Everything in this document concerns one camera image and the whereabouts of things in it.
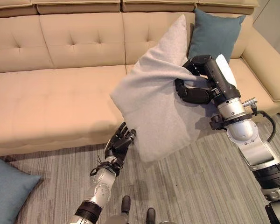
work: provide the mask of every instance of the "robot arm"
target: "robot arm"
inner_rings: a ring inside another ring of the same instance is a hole
[[[109,140],[105,148],[105,161],[91,171],[95,176],[86,197],[68,224],[95,224],[104,206],[109,202],[111,189],[123,168],[128,146],[136,131],[128,131],[125,122]]]
[[[182,80],[175,81],[176,91],[185,102],[208,104],[214,101],[219,115],[211,118],[212,129],[224,129],[228,138],[239,148],[248,168],[270,201],[266,211],[272,224],[280,224],[280,158],[267,141],[262,141],[252,115],[245,110],[252,108],[257,115],[256,99],[241,102],[232,71],[223,55],[216,60],[211,56],[195,56],[184,64],[193,75],[207,75],[210,90],[187,88]]]

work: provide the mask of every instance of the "gray pillow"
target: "gray pillow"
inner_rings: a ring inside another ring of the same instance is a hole
[[[25,174],[0,160],[0,224],[12,224],[41,176]]]
[[[181,15],[111,94],[127,127],[137,132],[135,145],[143,162],[159,160],[214,133],[209,122],[216,107],[185,103],[175,91],[176,78],[188,87],[208,87],[205,78],[182,67],[186,52],[187,25]]]
[[[195,9],[195,26],[190,43],[188,59],[197,55],[217,58],[223,54],[229,62],[245,15],[223,18]]]

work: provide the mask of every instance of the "carpet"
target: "carpet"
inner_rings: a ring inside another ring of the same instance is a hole
[[[280,115],[271,142],[280,155]],[[268,121],[258,124],[260,136],[271,132]],[[20,211],[17,224],[60,224],[75,213],[90,185],[89,172],[103,158],[105,145],[67,148],[1,157],[42,180]],[[204,137],[145,167],[131,147],[125,167],[112,189],[98,224],[120,212],[121,198],[132,199],[131,224],[144,224],[149,207],[156,221],[178,224],[269,224],[264,199],[253,174],[225,133]]]

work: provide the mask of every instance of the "white wall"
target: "white wall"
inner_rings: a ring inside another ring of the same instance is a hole
[[[258,0],[253,26],[280,54],[280,0]]]

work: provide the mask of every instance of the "teal pillow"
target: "teal pillow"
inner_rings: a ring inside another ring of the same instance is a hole
[[[13,224],[40,176],[25,174],[0,160],[0,224]]]
[[[196,8],[188,59],[196,55],[211,55],[216,58],[223,54],[229,62],[245,17],[242,15],[238,18],[223,18]]]

